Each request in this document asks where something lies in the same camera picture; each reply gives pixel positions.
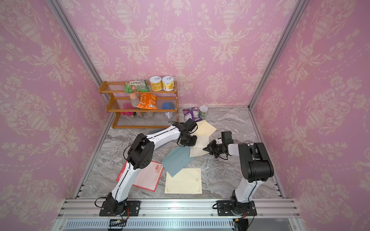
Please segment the dark grey envelope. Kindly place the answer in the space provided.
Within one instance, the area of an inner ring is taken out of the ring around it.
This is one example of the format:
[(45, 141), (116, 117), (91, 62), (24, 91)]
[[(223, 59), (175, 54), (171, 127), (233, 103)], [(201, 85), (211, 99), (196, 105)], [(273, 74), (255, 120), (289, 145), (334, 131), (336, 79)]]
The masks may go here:
[(163, 129), (152, 130), (152, 131), (148, 132), (148, 135), (155, 134), (155, 133), (160, 132), (160, 131), (163, 131)]

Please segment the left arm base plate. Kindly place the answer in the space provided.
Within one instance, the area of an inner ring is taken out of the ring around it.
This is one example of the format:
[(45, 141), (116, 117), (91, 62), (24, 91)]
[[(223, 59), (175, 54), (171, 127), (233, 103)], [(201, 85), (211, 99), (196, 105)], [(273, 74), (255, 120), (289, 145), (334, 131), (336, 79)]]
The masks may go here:
[(141, 201), (123, 201), (113, 203), (104, 201), (99, 212), (100, 217), (129, 216), (137, 217), (140, 211)]

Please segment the cream envelope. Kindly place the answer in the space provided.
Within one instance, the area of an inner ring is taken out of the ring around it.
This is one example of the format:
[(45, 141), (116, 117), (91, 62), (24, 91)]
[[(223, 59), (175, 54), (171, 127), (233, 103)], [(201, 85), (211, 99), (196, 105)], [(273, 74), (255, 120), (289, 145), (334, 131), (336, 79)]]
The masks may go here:
[(217, 128), (208, 123), (206, 120), (197, 122), (197, 126), (198, 126), (197, 130), (193, 133), (193, 135), (196, 136), (210, 137), (217, 130)]

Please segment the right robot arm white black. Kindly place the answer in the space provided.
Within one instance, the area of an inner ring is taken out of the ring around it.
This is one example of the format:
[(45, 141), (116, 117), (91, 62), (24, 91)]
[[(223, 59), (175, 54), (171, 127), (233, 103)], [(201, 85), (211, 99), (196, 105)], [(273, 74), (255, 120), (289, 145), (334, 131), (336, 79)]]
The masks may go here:
[(241, 182), (229, 200), (216, 202), (213, 208), (217, 210), (218, 215), (242, 218), (256, 216), (252, 197), (260, 185), (274, 176), (274, 167), (265, 145), (262, 142), (236, 143), (232, 132), (224, 131), (221, 138), (211, 141), (203, 150), (215, 158), (220, 158), (222, 154), (227, 157), (239, 157)]

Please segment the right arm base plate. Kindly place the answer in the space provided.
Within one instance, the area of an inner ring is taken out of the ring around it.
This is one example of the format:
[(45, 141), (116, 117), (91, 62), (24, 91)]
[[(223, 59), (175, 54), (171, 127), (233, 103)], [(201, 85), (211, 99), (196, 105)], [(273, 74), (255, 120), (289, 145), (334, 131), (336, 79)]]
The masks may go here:
[(254, 201), (239, 203), (219, 200), (213, 205), (213, 209), (217, 210), (218, 216), (241, 216), (244, 218), (257, 215)]

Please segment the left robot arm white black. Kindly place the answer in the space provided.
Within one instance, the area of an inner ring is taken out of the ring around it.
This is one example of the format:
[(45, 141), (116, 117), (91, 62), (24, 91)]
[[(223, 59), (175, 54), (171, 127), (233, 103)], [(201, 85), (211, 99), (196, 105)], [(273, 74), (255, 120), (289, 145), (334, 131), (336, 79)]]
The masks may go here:
[(172, 141), (181, 147), (195, 144), (196, 136), (193, 133), (197, 128), (197, 123), (188, 119), (186, 122), (174, 121), (168, 128), (153, 134), (138, 134), (132, 145), (125, 149), (127, 155), (124, 171), (115, 188), (105, 198), (99, 216), (128, 215), (129, 191), (139, 173), (151, 163), (154, 151)]

